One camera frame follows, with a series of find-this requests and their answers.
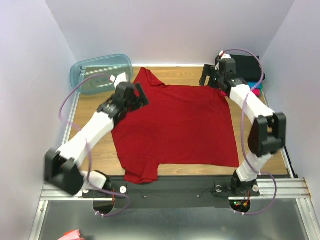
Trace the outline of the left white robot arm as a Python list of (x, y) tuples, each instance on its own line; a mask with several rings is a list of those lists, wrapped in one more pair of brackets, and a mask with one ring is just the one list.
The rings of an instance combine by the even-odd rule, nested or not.
[(72, 196), (80, 192), (85, 183), (90, 183), (90, 174), (81, 173), (80, 167), (91, 149), (125, 119), (127, 113), (148, 104), (140, 83), (118, 83), (115, 93), (99, 105), (92, 118), (71, 140), (45, 154), (45, 182)]

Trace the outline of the red t-shirt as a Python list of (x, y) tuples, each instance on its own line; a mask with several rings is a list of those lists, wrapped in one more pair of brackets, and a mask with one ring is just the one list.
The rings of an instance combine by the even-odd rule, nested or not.
[(127, 182), (156, 181), (160, 165), (240, 165), (229, 104), (220, 90), (167, 85), (146, 68), (135, 82), (149, 103), (112, 130)]

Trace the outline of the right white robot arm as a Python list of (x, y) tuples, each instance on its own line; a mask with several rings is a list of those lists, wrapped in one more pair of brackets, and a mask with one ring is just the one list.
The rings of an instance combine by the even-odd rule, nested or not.
[(225, 93), (241, 108), (241, 116), (248, 117), (251, 122), (249, 152), (244, 152), (244, 161), (234, 171), (230, 182), (231, 192), (242, 195), (253, 189), (263, 166), (285, 146), (287, 118), (266, 106), (246, 81), (237, 77), (236, 61), (230, 55), (221, 53), (215, 65), (204, 65), (201, 86), (207, 77), (208, 85)]

